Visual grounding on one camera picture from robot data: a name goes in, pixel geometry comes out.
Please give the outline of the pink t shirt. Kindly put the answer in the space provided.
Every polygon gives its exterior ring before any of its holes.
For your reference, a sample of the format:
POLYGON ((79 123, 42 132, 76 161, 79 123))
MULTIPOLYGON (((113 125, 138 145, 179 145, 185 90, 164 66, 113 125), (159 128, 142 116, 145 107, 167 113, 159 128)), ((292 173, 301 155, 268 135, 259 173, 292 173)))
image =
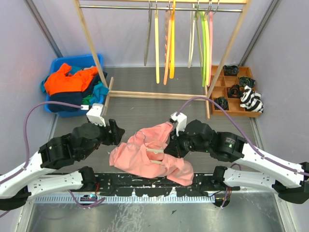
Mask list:
POLYGON ((146 150, 146 148, 152 148, 164 151, 172 129, 173 125, 170 122, 140 129, 146 135, 145 143, 142 140, 142 133, 139 132, 137 137, 132 135, 127 142, 121 142, 119 146, 111 151, 109 165, 144 178, 165 176, 168 180, 182 186, 192 184, 194 170, 190 162, 164 152, 155 154, 146 150), (162 163, 154 164, 149 159, 159 160, 162 163))

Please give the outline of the cream hanger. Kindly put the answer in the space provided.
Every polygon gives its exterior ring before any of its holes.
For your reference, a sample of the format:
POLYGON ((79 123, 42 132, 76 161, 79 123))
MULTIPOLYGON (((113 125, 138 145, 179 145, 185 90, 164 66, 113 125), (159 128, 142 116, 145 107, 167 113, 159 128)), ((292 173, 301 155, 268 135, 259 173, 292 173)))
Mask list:
MULTIPOLYGON (((143 131, 141 131, 141 130, 139 130, 139 131, 137 131, 136 133, 135 133, 135 137, 137 137, 137 135, 138 135, 138 133, 142 133, 143 134, 143 143, 145 143, 145 140, 146 140, 146 135, 145 135, 145 133, 143 132, 143 131)), ((148 151, 148 152, 153 152, 153 153, 155 153, 155 154, 158 154, 158 153, 163 153, 163 150, 161 149, 152 149, 152 148, 146 148, 146 150, 148 151)), ((151 163, 154 163, 154 164, 161 164, 162 163, 162 161, 159 161, 159 160, 152 160, 152 159, 149 159, 149 161, 151 162, 151 163)))

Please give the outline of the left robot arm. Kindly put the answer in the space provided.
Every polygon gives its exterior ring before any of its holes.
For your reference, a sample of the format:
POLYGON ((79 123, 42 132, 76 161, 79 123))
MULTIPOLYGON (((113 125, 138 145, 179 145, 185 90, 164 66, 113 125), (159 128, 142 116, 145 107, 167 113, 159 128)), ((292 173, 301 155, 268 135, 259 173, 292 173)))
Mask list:
POLYGON ((114 119, 107 126, 90 122, 73 129, 71 133, 52 138, 20 168, 0 177, 0 209, 20 208, 28 200, 57 191, 92 191, 97 185, 93 168, 85 166, 70 174, 43 178, 63 167, 86 159, 100 145, 118 145, 125 130, 114 119))

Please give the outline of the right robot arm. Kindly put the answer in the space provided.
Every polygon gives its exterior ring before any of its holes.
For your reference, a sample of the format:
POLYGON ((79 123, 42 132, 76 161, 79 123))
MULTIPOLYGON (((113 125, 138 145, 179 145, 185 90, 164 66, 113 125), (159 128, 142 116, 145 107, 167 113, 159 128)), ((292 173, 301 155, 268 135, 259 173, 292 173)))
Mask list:
POLYGON ((309 199, 309 164, 295 164, 277 158, 244 138, 230 132, 216 132, 199 120, 187 125, 169 120, 175 129, 169 134, 166 154, 183 158, 189 152, 208 153, 213 159, 244 165, 252 172, 238 171, 224 166, 215 167, 211 179, 216 190, 238 187, 269 190, 279 198, 295 204, 309 199))

